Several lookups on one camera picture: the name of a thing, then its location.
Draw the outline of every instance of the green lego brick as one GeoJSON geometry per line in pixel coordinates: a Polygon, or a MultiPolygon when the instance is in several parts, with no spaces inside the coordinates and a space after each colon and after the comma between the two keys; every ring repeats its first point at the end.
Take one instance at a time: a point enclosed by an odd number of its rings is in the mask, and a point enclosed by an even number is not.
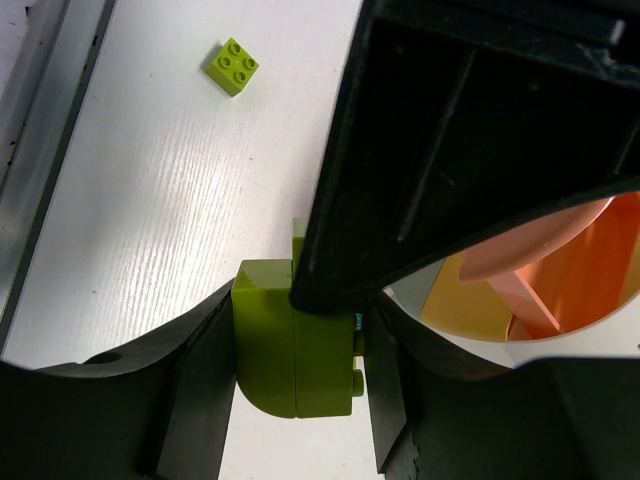
{"type": "Polygon", "coordinates": [[[246,87],[260,65],[233,38],[224,44],[205,72],[234,97],[246,87]]]}
{"type": "MultiPolygon", "coordinates": [[[[304,243],[307,222],[293,221],[293,271],[304,243]]],[[[299,418],[351,415],[355,315],[310,315],[294,310],[296,415],[299,418]]]]}
{"type": "Polygon", "coordinates": [[[291,260],[245,260],[231,289],[238,385],[263,412],[296,416],[291,260]]]}

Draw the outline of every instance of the black object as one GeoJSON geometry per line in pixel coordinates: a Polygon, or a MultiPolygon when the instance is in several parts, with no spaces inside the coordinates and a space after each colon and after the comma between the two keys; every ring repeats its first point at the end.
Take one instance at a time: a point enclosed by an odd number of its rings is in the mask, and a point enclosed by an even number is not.
{"type": "Polygon", "coordinates": [[[291,303],[640,190],[640,23],[598,3],[365,1],[291,303]]]}
{"type": "MultiPolygon", "coordinates": [[[[640,363],[510,371],[379,289],[544,213],[640,190],[631,0],[365,0],[291,301],[356,301],[388,480],[635,479],[640,363]]],[[[0,476],[217,478],[230,284],[86,364],[0,363],[0,476]]]]}

